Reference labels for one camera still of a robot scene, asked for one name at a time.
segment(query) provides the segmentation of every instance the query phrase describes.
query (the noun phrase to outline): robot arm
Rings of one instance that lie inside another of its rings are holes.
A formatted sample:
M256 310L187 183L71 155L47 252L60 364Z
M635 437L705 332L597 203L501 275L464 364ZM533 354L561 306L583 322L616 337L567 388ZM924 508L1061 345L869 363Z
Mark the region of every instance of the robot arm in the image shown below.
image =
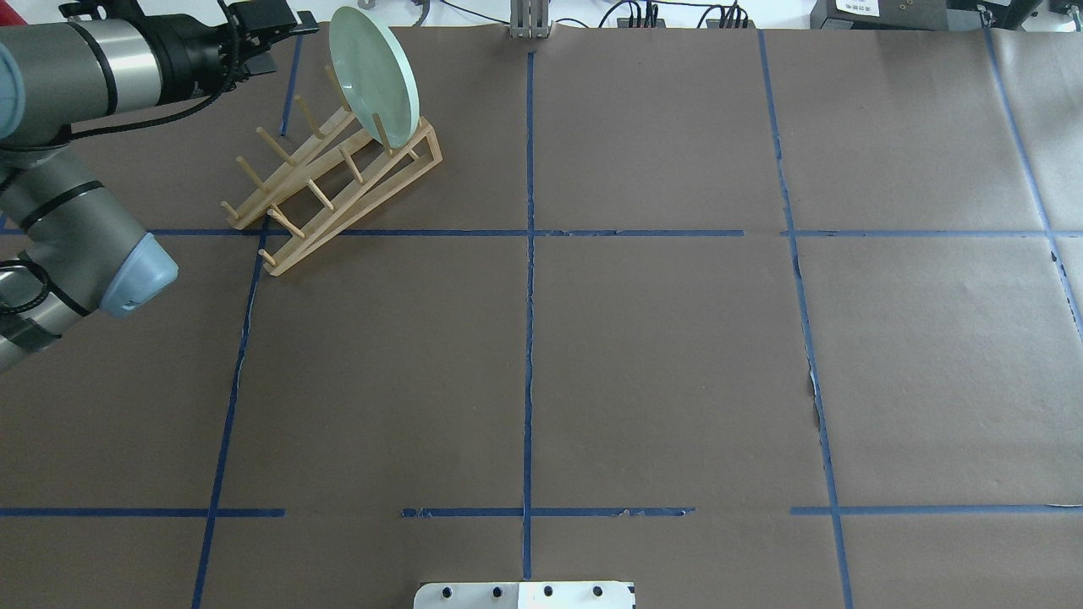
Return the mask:
M219 27L148 17L138 0L82 0L61 12L89 21L0 28L0 211L34 242L0 262L0 372L97 309L127 315L177 277L67 143L191 115L274 72L272 44L318 29L308 12L298 24L286 0L219 4L227 20ZM73 122L205 96L165 119L71 133Z

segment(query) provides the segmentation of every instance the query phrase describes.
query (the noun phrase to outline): wooden peg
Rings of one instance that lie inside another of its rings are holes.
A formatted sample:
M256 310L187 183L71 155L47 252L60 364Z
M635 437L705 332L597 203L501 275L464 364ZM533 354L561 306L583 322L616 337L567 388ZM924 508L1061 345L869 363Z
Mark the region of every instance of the wooden peg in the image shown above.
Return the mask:
M291 167L297 167L297 160L295 160L293 157L289 156L289 153L287 153L282 146L279 146L278 142L274 141L274 138L271 137L271 133L268 133L266 129L262 127L257 127L256 132L260 134L260 138L263 138L263 141L266 142L266 144L271 146L271 150L277 153L283 160L285 160Z
M317 140L326 138L327 133L319 130L319 126L316 125L315 117L312 116L312 111L309 109L309 104L304 103L304 98L293 95L293 101L297 102L298 106L300 106L301 114L304 115L304 120L309 124L309 129L312 130L312 134L315 135Z
M268 264L271 264L272 267L275 267L275 265L278 264L277 262L274 261L274 257L271 256L270 254L268 254L268 250L265 250L263 248L260 248L260 250L257 254L259 254L261 257L263 257L263 259L268 261Z
M268 216L270 216L271 219L274 220L275 222L282 224L283 228L292 233L295 237L302 239L304 238L304 233L301 231L301 229L298 229L292 222L287 220L286 217L282 213L282 211L279 211L277 208L272 207L271 209L268 209Z
M350 109L350 102L347 101L345 93L342 92L342 86L339 85L338 77L335 76L335 68L330 65L324 65L324 72L327 73L327 79L331 81L331 88L339 94L339 103L342 104L342 109Z
M317 186L316 183L313 182L311 178L309 179L308 184L309 184L309 190L312 191L312 194L316 195L316 198L319 199L319 203L324 204L324 207L326 207L329 211L335 211L335 206L331 204L330 199L327 198L327 195L324 194L324 191L319 190L319 186Z
M271 192L271 189L269 189L268 185L263 183L263 180L260 180L259 174L256 173L256 170L252 169L251 165L248 165L248 161L245 160L245 157L238 156L237 165L239 165L240 168L245 170L245 173L248 174L248 178L256 184L257 189L263 191L264 193Z
M391 147L391 140L388 140L388 132L383 130L383 121L380 120L380 115L378 113L373 114L373 122L376 124L376 132L380 135L380 143L383 144L383 150L388 151L389 155L395 156L399 151Z
M240 220L240 215L237 213L237 210L234 209L233 206L230 205L229 202L223 200L219 205L221 205L222 209L224 209L226 213L229 213L230 216L232 216L234 220Z
M364 184L365 179L361 177L361 170L357 169L357 164L353 161L353 157L345 152L345 146L339 146L339 154L342 155L342 160L345 166L350 168L350 172L353 173L353 179L356 180L358 184Z

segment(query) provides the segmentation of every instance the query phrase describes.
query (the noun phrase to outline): blue tape line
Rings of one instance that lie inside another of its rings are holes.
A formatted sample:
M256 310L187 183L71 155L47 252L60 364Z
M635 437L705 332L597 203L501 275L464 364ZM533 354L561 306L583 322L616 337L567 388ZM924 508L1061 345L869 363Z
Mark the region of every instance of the blue tape line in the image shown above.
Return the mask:
M534 462L534 53L526 55L526 378L523 389L523 581L531 580Z
M259 229L152 229L158 236L260 236ZM0 234L23 234L18 229L5 229ZM286 236L289 232L269 229L268 236ZM518 229L347 229L340 234L365 237L524 237L526 231ZM1052 234L1057 237L1083 237L1083 231L797 231L799 238L806 237L1042 237ZM616 230L582 229L563 231L560 229L536 229L535 237L743 237L740 229L719 230ZM779 236L790 236L782 231Z
M38 518L206 518L204 508L3 507L0 517Z
M790 508L791 516L831 516L831 507L799 506ZM857 505L840 506L841 516L905 516L936 514L1077 514L1083 506L1074 505Z
M644 518L680 518L695 511L694 507L532 507L532 518L601 518L632 516ZM521 507L422 507L399 513L402 518L519 518Z
M289 86L286 87L286 103L282 106L282 122L278 124L278 134L285 135L289 128L289 113L293 109L293 90L297 89L297 68L301 64L301 42L303 36L293 37L293 65L289 68Z
M0 507L0 518L206 518L197 507ZM220 509L219 518L284 518L285 509Z
M285 518L286 510L282 508L245 508L223 507L218 510L218 518Z
M347 229L339 234L375 237L525 237L526 231L500 229Z
M237 231L233 229L153 229L149 232L159 236L259 236L263 234L259 230ZM266 234L285 236L289 233L284 230L271 229L266 231ZM365 237L525 237L527 231L518 229L347 229L339 234ZM553 229L534 231L535 237L742 237L744 235L745 232L742 230L584 229L562 231Z
M521 507L422 507L399 513L403 518L522 518Z
M534 516L539 518L615 518L618 516L680 518L694 511L694 507L535 507Z
M263 234L260 235L259 249L266 246L268 219L263 220ZM230 405L225 411L225 423L222 426L222 444L218 451L218 466L214 469L214 485L210 495L210 508L207 510L207 527L204 530L203 549L199 552L199 568L196 571L195 589L192 593L192 609L199 609L203 601L203 588L207 579L207 565L210 561L210 546L214 540L214 519L218 517L218 504L222 497L222 480L225 478L225 459L230 453L230 437L233 433L233 419L237 411L237 394L240 392L240 371L245 365L248 352L248 337L252 329L252 306L256 302L256 288L260 283L263 259L256 256L252 264L252 280L248 287L248 302L245 307L245 321L240 328L240 345L237 347L237 363L233 368L233 387L230 389Z
M996 59L996 50L993 48L993 37L988 28L983 29L983 34L986 36L986 49L989 50L989 61L993 66L993 81L996 83L996 92L1001 96L1001 104L1004 106L1004 113L1008 117L1012 138L1015 140L1016 150L1019 152L1019 158L1022 160L1027 185L1030 186L1031 195L1034 197L1034 205L1038 207L1038 216L1042 220L1042 229L1045 231L1049 251L1056 258L1057 272L1060 274L1060 287L1065 290L1065 298L1068 299L1068 308L1071 310L1073 321L1075 322L1075 334L1080 340L1083 340L1083 318L1080 316L1079 302L1075 300L1072 283L1068 278L1067 271L1065 271L1065 259L1060 256L1060 248L1057 247L1057 239L1053 234L1053 228L1049 225L1049 216L1045 211L1045 202L1042 199L1042 193L1039 192L1038 180L1034 179L1034 169L1030 164L1030 157L1027 155L1027 148L1022 145L1022 137L1019 134L1019 126L1016 124L1015 113L1012 112L1012 104L1008 103L1008 93L1004 88L1004 79L1001 78L1001 64Z
M536 231L539 237L743 237L744 231L738 230L547 230Z
M820 375L815 362L815 348L812 345L812 328L809 324L808 301L805 298L805 280L801 277L800 257L797 250L797 233L794 228L793 205L790 200L790 186L782 167L782 135L779 132L779 116L774 105L774 89L771 87L771 68L767 61L767 39L764 30L756 31L759 37L759 59L764 68L764 88L767 91L767 111L771 118L771 135L774 140L774 160L779 170L779 187L782 190L783 211L786 216L786 229L790 241L790 256L793 260L794 281L797 285L797 303L801 314L801 332L805 335L805 354L809 362L809 375L812 379L812 396L817 416L820 419L820 452L823 457L823 471L827 481L827 501L831 504L832 527L835 531L835 554L838 558L838 574L843 585L843 600L846 609L853 609L853 594L850 589L850 568L846 560L846 543L843 539L843 519L838 515L838 492L835 488L835 467L831 459L831 443L827 439L827 419L823 412L823 396L820 391Z
M779 233L790 236L790 231ZM1042 231L797 231L805 237L1044 237Z
M237 231L234 229L152 229L147 232L160 237L260 236L263 234L258 230Z

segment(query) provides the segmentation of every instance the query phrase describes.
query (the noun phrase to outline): blue joint cap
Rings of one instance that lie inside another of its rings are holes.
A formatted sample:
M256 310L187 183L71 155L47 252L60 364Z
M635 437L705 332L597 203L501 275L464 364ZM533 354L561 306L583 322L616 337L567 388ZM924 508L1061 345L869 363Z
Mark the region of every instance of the blue joint cap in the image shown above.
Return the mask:
M114 318L125 318L173 283L177 271L177 262L147 233L120 265L100 308Z
M26 87L23 85L23 73L11 51L0 44L0 140L18 129L25 112Z

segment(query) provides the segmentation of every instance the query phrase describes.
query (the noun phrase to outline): black device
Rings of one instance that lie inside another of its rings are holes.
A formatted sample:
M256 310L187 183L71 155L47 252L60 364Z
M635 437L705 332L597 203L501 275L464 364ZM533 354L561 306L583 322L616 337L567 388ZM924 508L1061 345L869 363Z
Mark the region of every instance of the black device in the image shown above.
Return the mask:
M1067 15L1068 9L1073 4L1080 7L1083 5L1083 2L1080 0L1049 0L1049 12Z
M1051 0L1049 10L1054 10L1054 3L1061 3L1061 1ZM976 11L984 20L987 27L1018 29L1041 3L1042 0L948 0L948 9Z
M945 0L817 0L809 27L945 30L948 4Z

